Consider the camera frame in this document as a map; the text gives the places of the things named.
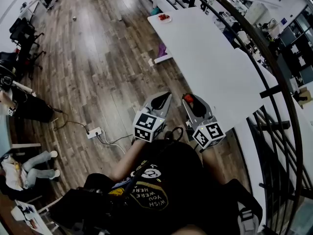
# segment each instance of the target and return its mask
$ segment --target wire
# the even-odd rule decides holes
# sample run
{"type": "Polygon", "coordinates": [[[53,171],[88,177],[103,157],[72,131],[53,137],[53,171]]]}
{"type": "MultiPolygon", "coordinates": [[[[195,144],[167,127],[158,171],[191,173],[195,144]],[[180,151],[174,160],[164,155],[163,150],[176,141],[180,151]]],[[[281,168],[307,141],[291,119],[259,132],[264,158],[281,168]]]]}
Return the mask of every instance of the wire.
{"type": "Polygon", "coordinates": [[[104,143],[104,142],[102,141],[102,139],[99,137],[99,135],[97,135],[97,138],[99,139],[99,141],[100,141],[102,144],[108,144],[108,145],[115,145],[115,146],[118,146],[118,147],[123,151],[123,153],[125,154],[125,151],[123,150],[123,148],[122,148],[121,146],[119,146],[118,144],[115,144],[115,143],[109,143],[109,142],[107,141],[106,132],[105,132],[104,130],[103,130],[103,132],[104,132],[104,139],[105,139],[106,143],[104,143]]]}
{"type": "Polygon", "coordinates": [[[115,141],[113,141],[113,142],[110,143],[110,142],[107,141],[107,133],[106,133],[106,131],[105,131],[104,129],[101,129],[101,131],[104,132],[104,137],[105,137],[105,139],[106,139],[107,144],[114,144],[114,143],[116,143],[117,141],[119,141],[119,140],[121,140],[121,139],[128,138],[128,137],[132,136],[132,134],[130,134],[130,135],[128,135],[128,136],[121,137],[121,138],[119,138],[119,139],[117,139],[117,140],[115,140],[115,141]]]}
{"type": "Polygon", "coordinates": [[[67,125],[67,123],[76,123],[76,124],[79,124],[79,125],[83,126],[85,128],[87,134],[89,134],[89,130],[87,129],[87,127],[85,125],[83,125],[82,123],[79,123],[79,122],[68,120],[68,114],[66,112],[63,112],[61,110],[56,110],[56,109],[54,109],[54,110],[56,112],[63,113],[63,114],[65,114],[67,116],[67,119],[66,119],[65,123],[63,125],[59,126],[59,127],[54,127],[53,128],[54,131],[58,131],[58,130],[62,129],[63,127],[65,127],[67,125]]]}
{"type": "Polygon", "coordinates": [[[176,139],[175,141],[179,141],[181,138],[182,138],[182,135],[184,134],[184,129],[181,128],[181,127],[175,127],[173,130],[172,130],[172,133],[176,130],[180,130],[180,136],[178,139],[176,139]]]}

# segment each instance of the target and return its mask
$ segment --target power strip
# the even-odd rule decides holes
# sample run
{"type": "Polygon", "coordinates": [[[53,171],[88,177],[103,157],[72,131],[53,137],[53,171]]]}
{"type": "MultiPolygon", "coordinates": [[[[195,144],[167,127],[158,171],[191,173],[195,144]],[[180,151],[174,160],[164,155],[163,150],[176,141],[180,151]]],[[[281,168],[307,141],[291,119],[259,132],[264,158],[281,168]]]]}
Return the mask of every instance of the power strip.
{"type": "Polygon", "coordinates": [[[102,130],[100,127],[98,127],[98,128],[95,128],[95,129],[89,131],[89,134],[87,134],[87,138],[92,139],[92,138],[96,137],[97,135],[99,136],[101,134],[102,134],[102,130]]]}

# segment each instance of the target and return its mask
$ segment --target white paper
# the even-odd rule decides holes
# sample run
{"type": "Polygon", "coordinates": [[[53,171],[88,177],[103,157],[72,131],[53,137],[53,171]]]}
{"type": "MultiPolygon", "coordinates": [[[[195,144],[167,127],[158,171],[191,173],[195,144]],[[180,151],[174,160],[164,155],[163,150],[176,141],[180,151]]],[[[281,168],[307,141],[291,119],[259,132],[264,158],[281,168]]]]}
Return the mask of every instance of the white paper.
{"type": "Polygon", "coordinates": [[[297,48],[297,45],[293,45],[292,48],[291,48],[291,51],[293,52],[293,54],[298,53],[299,50],[297,48]]]}
{"type": "Polygon", "coordinates": [[[302,56],[299,57],[299,63],[300,63],[301,66],[304,66],[304,65],[305,65],[305,61],[304,61],[304,59],[303,59],[302,56]]]}

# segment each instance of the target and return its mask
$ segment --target red item on table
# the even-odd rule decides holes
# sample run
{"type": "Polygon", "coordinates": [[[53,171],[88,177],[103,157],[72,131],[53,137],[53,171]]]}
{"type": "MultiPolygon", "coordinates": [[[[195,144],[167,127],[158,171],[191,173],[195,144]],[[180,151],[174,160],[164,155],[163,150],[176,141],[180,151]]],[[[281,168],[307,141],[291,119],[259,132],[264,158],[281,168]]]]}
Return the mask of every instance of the red item on table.
{"type": "Polygon", "coordinates": [[[159,15],[159,18],[160,18],[161,21],[163,21],[165,19],[170,18],[170,16],[169,15],[165,15],[165,14],[161,14],[161,15],[159,15]]]}

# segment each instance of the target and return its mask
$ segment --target shoe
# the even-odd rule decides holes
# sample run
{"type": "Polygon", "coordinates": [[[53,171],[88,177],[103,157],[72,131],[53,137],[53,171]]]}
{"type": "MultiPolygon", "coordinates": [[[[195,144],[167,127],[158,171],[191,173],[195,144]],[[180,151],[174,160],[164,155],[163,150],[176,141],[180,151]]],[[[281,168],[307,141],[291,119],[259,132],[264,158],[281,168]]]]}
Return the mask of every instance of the shoe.
{"type": "Polygon", "coordinates": [[[52,158],[56,158],[58,156],[58,152],[57,151],[51,151],[50,155],[52,158]]]}
{"type": "Polygon", "coordinates": [[[60,175],[61,175],[60,170],[55,170],[55,172],[54,172],[54,176],[53,176],[52,178],[49,178],[49,179],[54,179],[54,178],[57,178],[57,177],[59,177],[60,175]]]}

